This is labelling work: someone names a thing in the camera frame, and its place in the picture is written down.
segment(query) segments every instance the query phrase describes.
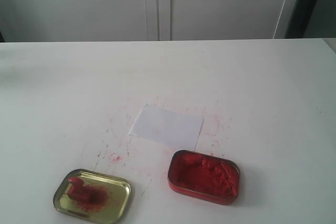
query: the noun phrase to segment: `paper sheet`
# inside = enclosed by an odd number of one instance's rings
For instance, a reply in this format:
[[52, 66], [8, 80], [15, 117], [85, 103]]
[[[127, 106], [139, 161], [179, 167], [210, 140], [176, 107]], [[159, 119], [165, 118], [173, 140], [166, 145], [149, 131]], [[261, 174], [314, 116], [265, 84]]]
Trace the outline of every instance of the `paper sheet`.
[[154, 140], [177, 150], [195, 149], [203, 118], [145, 104], [129, 135]]

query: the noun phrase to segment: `tin lid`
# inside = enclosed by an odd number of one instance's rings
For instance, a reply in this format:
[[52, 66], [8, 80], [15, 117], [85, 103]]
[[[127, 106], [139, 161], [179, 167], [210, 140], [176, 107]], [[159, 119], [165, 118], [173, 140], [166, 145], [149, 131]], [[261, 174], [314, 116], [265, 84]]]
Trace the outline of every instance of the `tin lid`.
[[98, 224], [117, 222], [127, 207], [131, 185], [122, 178], [77, 169], [54, 194], [54, 207], [65, 214]]

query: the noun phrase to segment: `metal tin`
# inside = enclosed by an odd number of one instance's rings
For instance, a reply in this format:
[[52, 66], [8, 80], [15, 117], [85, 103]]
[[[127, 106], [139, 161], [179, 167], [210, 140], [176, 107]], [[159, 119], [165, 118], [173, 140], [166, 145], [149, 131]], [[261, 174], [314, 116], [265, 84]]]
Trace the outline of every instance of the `metal tin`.
[[[197, 189], [190, 189], [186, 185], [183, 186], [181, 184], [181, 181], [180, 181], [181, 178], [179, 177], [180, 176], [179, 174], [184, 174], [184, 176], [186, 176], [185, 175], [186, 171], [181, 170], [181, 166], [182, 166], [181, 162], [185, 162], [185, 161], [181, 161], [181, 159], [186, 154], [187, 155], [193, 154], [193, 155], [197, 156], [197, 158], [198, 157], [200, 157], [200, 158], [205, 157], [207, 160], [212, 160], [214, 162], [218, 162], [218, 164], [220, 164], [220, 165], [222, 165], [222, 164], [223, 165], [229, 165], [231, 168], [233, 168], [238, 174], [238, 184], [237, 184], [237, 187], [235, 189], [236, 190], [235, 194], [230, 195], [228, 197], [216, 196], [216, 195], [213, 195], [213, 194], [203, 193], [203, 192], [201, 192]], [[236, 198], [238, 197], [238, 194], [239, 194], [240, 170], [239, 170], [238, 166], [230, 160], [205, 155], [205, 154], [202, 154], [202, 153], [181, 150], [181, 151], [177, 151], [172, 157], [172, 161], [171, 161], [169, 171], [168, 171], [168, 182], [169, 182], [169, 186], [172, 188], [172, 190], [174, 190], [177, 193], [188, 195], [188, 196], [198, 198], [198, 199], [211, 201], [211, 202], [222, 204], [222, 205], [230, 205], [233, 201], [236, 200]]]
[[[85, 193], [76, 195], [73, 189], [78, 186], [69, 179], [82, 182], [79, 187], [85, 188]], [[57, 211], [65, 214], [98, 224], [112, 224], [124, 214], [130, 196], [131, 185], [127, 180], [77, 169], [64, 178], [53, 203]]]

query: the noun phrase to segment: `red tin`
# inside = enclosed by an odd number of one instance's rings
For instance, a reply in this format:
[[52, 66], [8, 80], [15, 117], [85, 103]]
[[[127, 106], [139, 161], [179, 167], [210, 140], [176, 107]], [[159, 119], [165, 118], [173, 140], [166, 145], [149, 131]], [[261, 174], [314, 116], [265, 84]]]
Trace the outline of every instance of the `red tin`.
[[172, 158], [168, 182], [177, 193], [230, 205], [239, 194], [240, 171], [230, 160], [181, 150]]

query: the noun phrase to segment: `white cabinet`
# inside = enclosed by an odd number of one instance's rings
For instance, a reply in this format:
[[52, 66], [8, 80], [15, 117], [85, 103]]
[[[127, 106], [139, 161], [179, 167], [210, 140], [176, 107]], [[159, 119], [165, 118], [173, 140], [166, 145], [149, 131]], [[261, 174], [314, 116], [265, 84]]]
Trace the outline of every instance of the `white cabinet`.
[[284, 37], [295, 0], [0, 0], [6, 41]]

